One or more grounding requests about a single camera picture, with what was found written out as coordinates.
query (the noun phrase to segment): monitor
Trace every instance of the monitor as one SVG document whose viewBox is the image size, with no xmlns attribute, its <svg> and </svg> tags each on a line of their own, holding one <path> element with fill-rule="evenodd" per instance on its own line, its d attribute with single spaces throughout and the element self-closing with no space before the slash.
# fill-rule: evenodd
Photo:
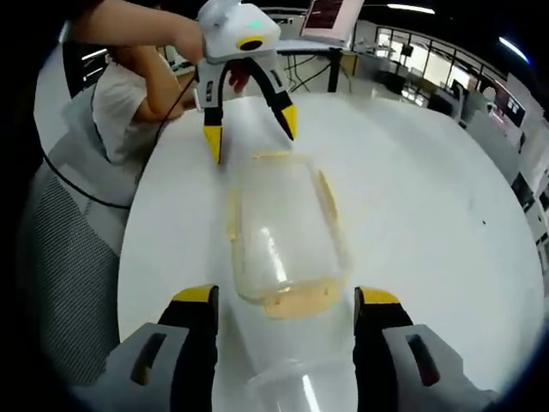
<svg viewBox="0 0 549 412">
<path fill-rule="evenodd" d="M 300 36 L 346 45 L 353 34 L 364 0 L 313 0 Z"/>
<path fill-rule="evenodd" d="M 403 45 L 401 56 L 406 56 L 407 58 L 410 58 L 413 53 L 413 46 L 412 45 Z"/>
</svg>

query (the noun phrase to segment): computer screen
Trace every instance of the computer screen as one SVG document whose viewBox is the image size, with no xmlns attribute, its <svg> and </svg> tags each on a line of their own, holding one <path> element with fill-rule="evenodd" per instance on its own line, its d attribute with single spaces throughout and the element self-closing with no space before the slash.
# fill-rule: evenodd
<svg viewBox="0 0 549 412">
<path fill-rule="evenodd" d="M 495 103 L 516 127 L 521 127 L 526 115 L 524 107 L 507 89 L 501 87 L 499 84 L 496 84 Z"/>
<path fill-rule="evenodd" d="M 407 56 L 407 57 L 410 58 L 412 56 L 412 53 L 413 53 L 413 46 L 412 45 L 403 45 L 402 46 L 401 56 Z"/>
<path fill-rule="evenodd" d="M 313 0 L 301 37 L 347 43 L 359 18 L 364 0 Z"/>
</svg>

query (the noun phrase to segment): ceiling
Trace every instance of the ceiling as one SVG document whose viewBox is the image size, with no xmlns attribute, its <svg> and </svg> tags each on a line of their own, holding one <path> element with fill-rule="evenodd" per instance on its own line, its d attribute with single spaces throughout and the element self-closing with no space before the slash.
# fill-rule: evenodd
<svg viewBox="0 0 549 412">
<path fill-rule="evenodd" d="M 167 0 L 169 3 L 179 0 Z M 307 9 L 310 0 L 244 0 L 258 6 Z M 187 0 L 185 13 L 196 15 L 204 0 Z M 504 73 L 511 72 L 525 83 L 549 113 L 549 21 L 543 0 L 390 0 L 390 3 L 422 6 L 436 11 L 427 15 L 385 7 L 387 2 L 365 0 L 360 19 L 379 25 L 401 27 L 445 40 L 483 58 Z M 502 46 L 505 37 L 530 59 L 523 62 Z"/>
</svg>

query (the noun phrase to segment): round table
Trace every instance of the round table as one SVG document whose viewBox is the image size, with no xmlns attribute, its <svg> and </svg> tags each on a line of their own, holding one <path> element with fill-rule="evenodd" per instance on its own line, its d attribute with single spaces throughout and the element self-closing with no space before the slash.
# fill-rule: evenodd
<svg viewBox="0 0 549 412">
<path fill-rule="evenodd" d="M 527 361 L 543 322 L 535 244 L 504 177 L 439 113 L 351 95 L 293 100 L 294 143 L 263 99 L 226 101 L 220 166 L 204 140 L 201 113 L 166 127 L 124 237 L 121 338 L 158 321 L 183 288 L 230 287 L 226 196 L 234 168 L 257 151 L 292 148 L 311 156 L 335 195 L 353 258 L 346 299 L 358 285 L 389 290 L 416 324 L 427 324 L 462 356 L 474 384 L 501 391 Z M 235 360 L 245 354 L 236 353 L 242 350 L 233 327 L 222 299 L 214 410 L 257 410 L 238 404 L 250 371 Z"/>
</svg>

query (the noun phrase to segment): ceiling light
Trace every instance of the ceiling light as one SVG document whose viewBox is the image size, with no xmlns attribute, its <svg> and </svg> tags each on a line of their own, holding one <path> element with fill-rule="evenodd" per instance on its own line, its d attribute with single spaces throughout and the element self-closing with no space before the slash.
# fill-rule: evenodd
<svg viewBox="0 0 549 412">
<path fill-rule="evenodd" d="M 524 60 L 526 63 L 528 64 L 530 63 L 526 55 L 518 47 L 512 44 L 510 41 L 508 41 L 507 39 L 504 39 L 503 37 L 500 37 L 499 41 L 501 42 L 502 45 L 504 45 L 505 47 L 508 47 L 512 52 L 514 52 L 519 58 Z"/>
<path fill-rule="evenodd" d="M 406 4 L 387 4 L 387 7 L 389 7 L 390 9 L 419 11 L 420 13 L 427 13 L 428 15 L 435 14 L 435 10 L 433 9 L 428 9 L 426 7 L 419 7 L 419 6 L 408 6 Z"/>
</svg>

